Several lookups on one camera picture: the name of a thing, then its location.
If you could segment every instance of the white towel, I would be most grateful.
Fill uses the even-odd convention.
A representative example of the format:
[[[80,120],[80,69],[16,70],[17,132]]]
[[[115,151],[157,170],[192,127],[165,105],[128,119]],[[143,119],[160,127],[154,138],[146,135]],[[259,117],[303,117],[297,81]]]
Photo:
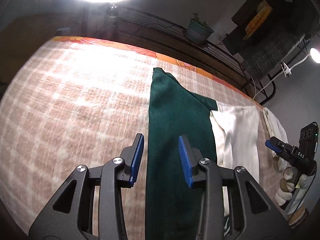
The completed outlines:
[[[277,137],[284,143],[288,143],[287,134],[284,128],[282,127],[281,123],[279,122],[278,118],[276,118],[275,115],[266,107],[263,108],[263,117],[267,125],[269,136]],[[276,153],[274,151],[272,151],[272,156],[276,156]],[[278,170],[284,171],[287,166],[288,162],[282,158],[279,158]]]
[[[255,106],[228,106],[217,102],[219,111],[210,111],[216,142],[217,163],[234,169],[243,166],[259,183],[257,150],[259,114]],[[223,189],[225,216],[229,215],[228,195]]]

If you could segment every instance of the black cable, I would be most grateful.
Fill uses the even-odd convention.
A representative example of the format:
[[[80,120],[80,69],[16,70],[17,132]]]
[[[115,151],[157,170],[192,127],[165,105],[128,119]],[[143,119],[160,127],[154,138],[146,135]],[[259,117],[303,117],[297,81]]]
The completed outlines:
[[[311,185],[312,185],[313,181],[314,181],[314,180],[315,180],[315,178],[316,178],[316,175],[317,175],[317,163],[316,163],[316,171],[315,171],[315,175],[313,176],[313,179],[312,179],[312,181],[311,181],[311,183],[310,183],[310,185],[309,185],[309,187],[308,187],[307,191],[304,193],[304,195],[303,195],[302,199],[300,200],[300,202],[299,202],[299,204],[297,205],[296,209],[295,209],[295,210],[294,210],[294,212],[292,213],[292,215],[291,215],[291,217],[290,217],[290,219],[289,219],[289,221],[288,221],[288,224],[290,223],[290,221],[291,221],[292,217],[294,216],[294,214],[295,214],[295,213],[296,213],[296,211],[298,210],[298,208],[299,208],[299,206],[300,206],[301,202],[303,201],[304,197],[305,197],[305,196],[306,196],[306,194],[308,193],[308,191],[309,191],[309,189],[310,189],[310,187],[311,187]]]

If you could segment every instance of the cable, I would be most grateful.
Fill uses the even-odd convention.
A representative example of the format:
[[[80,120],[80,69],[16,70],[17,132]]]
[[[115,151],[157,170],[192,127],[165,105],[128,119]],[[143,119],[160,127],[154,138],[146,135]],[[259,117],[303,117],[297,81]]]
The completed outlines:
[[[306,192],[304,193],[304,195],[303,195],[302,199],[300,200],[299,204],[297,205],[296,209],[294,210],[294,212],[293,212],[293,213],[292,213],[292,215],[290,216],[290,219],[289,219],[289,221],[288,221],[288,224],[290,223],[290,221],[291,221],[291,219],[292,219],[293,215],[294,215],[294,214],[296,213],[296,211],[298,210],[298,208],[299,208],[299,206],[300,206],[301,202],[303,201],[304,197],[305,197],[305,196],[306,196],[306,194],[308,193],[308,191],[309,191],[309,189],[310,189],[310,187],[311,187],[311,185],[312,185],[313,181],[314,181],[314,180],[315,180],[315,178],[316,178],[316,175],[317,175],[317,163],[316,163],[316,171],[315,171],[315,175],[313,176],[313,179],[312,179],[312,181],[311,181],[311,183],[310,183],[310,185],[309,185],[308,189],[307,189],[307,190],[306,190]]]
[[[296,64],[294,64],[291,68],[289,68],[290,70],[292,70],[294,67],[296,67],[297,65],[301,64],[302,62],[304,62],[308,57],[310,56],[310,54],[306,55],[305,58],[303,60],[300,60],[299,62],[297,62]],[[280,72],[278,75],[276,75],[272,80],[270,80],[270,82],[264,86],[254,97],[253,100],[255,99],[255,97],[261,92],[263,91],[268,85],[270,85],[270,83],[275,80],[278,76],[280,76],[282,74],[282,72]]]
[[[251,78],[252,78],[252,82],[254,84],[254,97],[253,97],[253,99],[254,99],[257,95],[257,88],[256,88],[256,84],[254,83],[253,77],[251,77]]]
[[[255,99],[255,97],[261,92],[261,91],[263,91],[268,85],[270,85],[270,83],[273,81],[273,80],[275,80],[278,76],[280,76],[282,74],[282,72],[280,72],[278,75],[276,75],[272,80],[270,80],[270,82],[267,84],[267,85],[265,85],[261,90],[259,90],[259,92],[253,97],[253,100]]]
[[[310,56],[310,54],[306,55],[304,59],[300,60],[299,62],[297,62],[296,64],[294,64],[290,70],[292,70],[294,67],[296,67],[297,65],[301,64],[302,62],[304,62],[308,57]]]

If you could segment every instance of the checkered bedsheet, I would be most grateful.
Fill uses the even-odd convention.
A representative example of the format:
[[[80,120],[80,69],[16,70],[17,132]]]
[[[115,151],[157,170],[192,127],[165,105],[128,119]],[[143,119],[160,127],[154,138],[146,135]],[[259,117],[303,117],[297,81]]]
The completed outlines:
[[[144,239],[154,67],[172,73],[193,93],[232,106],[255,105],[223,81],[133,50],[48,41],[18,72],[0,104],[0,198],[26,233],[76,166],[103,165],[131,145],[136,133],[142,133],[145,151],[138,181],[122,192],[128,238]],[[261,107],[256,106],[260,185],[273,199],[281,174],[264,146],[269,135]]]

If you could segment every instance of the dark green towel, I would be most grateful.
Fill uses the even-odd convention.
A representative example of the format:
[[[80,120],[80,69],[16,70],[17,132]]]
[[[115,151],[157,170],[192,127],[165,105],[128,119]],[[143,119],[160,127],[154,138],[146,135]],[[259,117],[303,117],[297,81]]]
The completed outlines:
[[[178,137],[216,161],[210,110],[216,101],[185,90],[161,68],[152,77],[146,183],[146,240],[194,240],[200,189],[189,189],[178,152]]]

